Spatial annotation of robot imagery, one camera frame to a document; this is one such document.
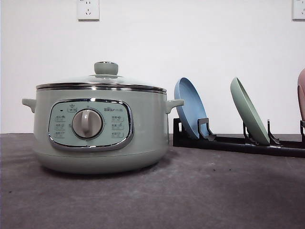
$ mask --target chrome trim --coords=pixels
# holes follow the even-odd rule
[[[158,93],[166,94],[164,91],[148,90],[148,89],[134,89],[134,88],[116,88],[116,87],[96,87],[96,86],[79,86],[79,87],[50,87],[50,88],[41,88],[37,89],[37,92],[41,91],[57,91],[57,90],[102,90],[102,91],[126,91],[126,92],[149,92],[149,93]]]
[[[52,109],[50,112],[50,118],[49,118],[49,125],[48,125],[48,136],[49,136],[49,140],[53,147],[55,147],[59,150],[65,150],[65,151],[97,152],[97,151],[108,151],[108,150],[121,149],[121,148],[125,147],[128,143],[131,142],[133,135],[134,135],[134,125],[133,125],[132,111],[131,111],[131,108],[129,107],[129,105],[121,100],[97,99],[97,98],[94,98],[96,102],[120,103],[127,109],[129,132],[128,132],[128,135],[122,141],[115,143],[115,144],[111,144],[111,145],[105,145],[105,146],[70,146],[70,145],[60,144],[52,139],[52,137],[50,135],[50,121],[51,121],[51,114],[52,114],[53,107],[59,103],[79,102],[79,101],[87,102],[87,101],[91,101],[91,99],[93,99],[93,98],[90,98],[90,99],[63,99],[63,100],[59,100],[52,106]]]
[[[36,89],[47,88],[67,88],[67,87],[101,87],[101,88],[126,88],[126,89],[142,89],[166,92],[164,88],[139,85],[139,84],[127,84],[127,83],[46,83],[36,86]]]

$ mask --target pot base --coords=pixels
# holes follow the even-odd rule
[[[135,170],[158,162],[167,149],[122,156],[71,157],[35,152],[39,162],[52,170],[74,174],[106,174]]]

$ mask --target gray countertop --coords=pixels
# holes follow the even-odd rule
[[[1,229],[305,228],[303,158],[171,147],[140,170],[70,175],[40,166],[33,138],[1,135]]]

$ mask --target lid knob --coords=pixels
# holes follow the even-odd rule
[[[117,75],[119,66],[116,63],[101,61],[94,64],[94,71],[97,75]]]

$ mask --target black dish rack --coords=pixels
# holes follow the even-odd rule
[[[181,130],[179,129],[179,123],[181,123],[180,119],[174,118],[173,146],[305,158],[305,135],[303,132],[305,122],[302,120],[300,121],[302,141],[284,141],[275,138],[270,132],[270,121],[268,120],[268,136],[270,138],[268,146],[257,143],[244,124],[243,137],[217,136],[209,128],[209,118],[201,118],[197,120],[199,139],[191,139],[182,124]],[[201,132],[203,124],[206,124],[208,136],[204,136]]]

